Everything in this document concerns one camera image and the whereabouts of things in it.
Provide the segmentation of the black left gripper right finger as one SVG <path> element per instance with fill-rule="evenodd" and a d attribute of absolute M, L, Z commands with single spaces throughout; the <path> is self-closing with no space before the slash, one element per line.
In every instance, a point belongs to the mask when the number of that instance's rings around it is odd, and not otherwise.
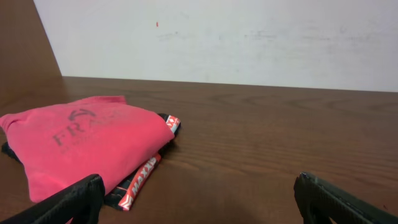
<path fill-rule="evenodd" d="M 294 197 L 304 224 L 395 224 L 397 217 L 309 173 L 294 183 Z"/>

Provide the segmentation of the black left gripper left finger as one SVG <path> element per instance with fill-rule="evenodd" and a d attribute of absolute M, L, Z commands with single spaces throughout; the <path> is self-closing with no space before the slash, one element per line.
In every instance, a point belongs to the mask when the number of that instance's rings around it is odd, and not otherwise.
<path fill-rule="evenodd" d="M 105 188 L 91 174 L 1 224 L 97 224 Z"/>

